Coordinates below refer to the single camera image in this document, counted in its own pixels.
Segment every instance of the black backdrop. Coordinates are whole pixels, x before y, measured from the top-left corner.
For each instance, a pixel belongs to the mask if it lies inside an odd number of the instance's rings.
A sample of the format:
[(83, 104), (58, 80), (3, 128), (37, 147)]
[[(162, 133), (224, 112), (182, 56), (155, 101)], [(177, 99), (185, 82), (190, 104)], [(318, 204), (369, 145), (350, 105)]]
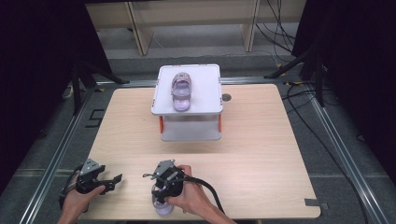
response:
[(396, 185), (396, 1), (307, 0), (293, 55), (309, 49), (333, 6), (320, 52), (327, 79)]
[(0, 192), (61, 102), (76, 57), (111, 73), (82, 3), (2, 1)]

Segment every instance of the pink sandal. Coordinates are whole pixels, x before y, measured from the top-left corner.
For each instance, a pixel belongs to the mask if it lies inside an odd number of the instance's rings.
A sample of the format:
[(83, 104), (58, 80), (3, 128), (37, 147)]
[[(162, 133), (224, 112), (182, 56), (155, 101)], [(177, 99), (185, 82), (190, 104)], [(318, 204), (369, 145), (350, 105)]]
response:
[(176, 111), (183, 112), (190, 108), (191, 78), (189, 74), (181, 72), (175, 75), (172, 81), (172, 97)]

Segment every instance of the person's left hand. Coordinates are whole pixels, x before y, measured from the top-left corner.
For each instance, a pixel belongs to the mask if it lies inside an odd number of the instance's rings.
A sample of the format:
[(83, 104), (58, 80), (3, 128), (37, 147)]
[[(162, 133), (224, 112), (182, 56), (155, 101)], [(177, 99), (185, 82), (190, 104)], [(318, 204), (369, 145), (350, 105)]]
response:
[(102, 185), (87, 194), (78, 193), (75, 189), (70, 190), (64, 199), (64, 208), (62, 209), (58, 224), (77, 223), (78, 217), (87, 210), (90, 201), (105, 190), (105, 188)]

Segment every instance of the light wood tabletop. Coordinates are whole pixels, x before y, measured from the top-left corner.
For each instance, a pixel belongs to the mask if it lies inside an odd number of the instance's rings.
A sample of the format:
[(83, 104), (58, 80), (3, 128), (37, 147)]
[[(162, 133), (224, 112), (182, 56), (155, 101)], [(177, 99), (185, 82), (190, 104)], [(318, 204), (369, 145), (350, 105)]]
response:
[[(82, 219), (198, 220), (180, 208), (165, 217), (151, 202), (152, 174), (160, 161), (188, 164), (192, 175), (214, 187), (226, 215), (234, 219), (314, 218), (315, 200), (278, 89), (272, 84), (225, 85), (222, 137), (208, 142), (164, 142), (151, 114), (154, 88), (114, 91), (90, 158), (105, 165), (99, 179), (122, 174), (114, 191), (96, 197)], [(208, 189), (206, 194), (215, 204)]]

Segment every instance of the hand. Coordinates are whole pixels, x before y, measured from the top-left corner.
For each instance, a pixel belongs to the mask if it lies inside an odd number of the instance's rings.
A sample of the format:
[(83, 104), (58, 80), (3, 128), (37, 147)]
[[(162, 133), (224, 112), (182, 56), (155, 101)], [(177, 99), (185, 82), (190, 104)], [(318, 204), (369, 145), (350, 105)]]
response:
[[(180, 165), (178, 168), (184, 170), (184, 174), (192, 176), (190, 166)], [(165, 201), (182, 208), (183, 213), (195, 214), (210, 223), (235, 223), (210, 202), (202, 185), (197, 183), (184, 181), (183, 190), (180, 195), (177, 197), (167, 197)]]
[(105, 190), (105, 188), (102, 185), (87, 194), (78, 193), (75, 189), (70, 190), (64, 199), (64, 208), (62, 209), (58, 224), (77, 223), (78, 217), (87, 210), (90, 201)]

